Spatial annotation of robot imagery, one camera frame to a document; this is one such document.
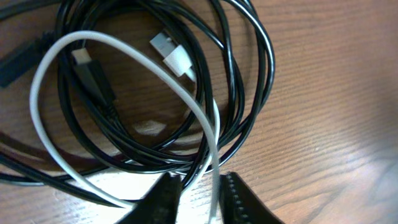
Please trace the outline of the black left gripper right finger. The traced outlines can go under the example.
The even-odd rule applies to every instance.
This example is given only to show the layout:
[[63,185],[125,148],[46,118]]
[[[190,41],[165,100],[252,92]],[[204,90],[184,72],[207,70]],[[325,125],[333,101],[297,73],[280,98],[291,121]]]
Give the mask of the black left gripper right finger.
[[219,205],[225,224],[283,224],[236,172],[220,175]]

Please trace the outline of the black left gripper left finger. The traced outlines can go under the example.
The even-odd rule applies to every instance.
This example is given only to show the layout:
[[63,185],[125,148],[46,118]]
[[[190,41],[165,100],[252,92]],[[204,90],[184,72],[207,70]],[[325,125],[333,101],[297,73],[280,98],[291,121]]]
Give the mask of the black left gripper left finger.
[[117,224],[175,224],[182,193],[179,175],[166,173]]

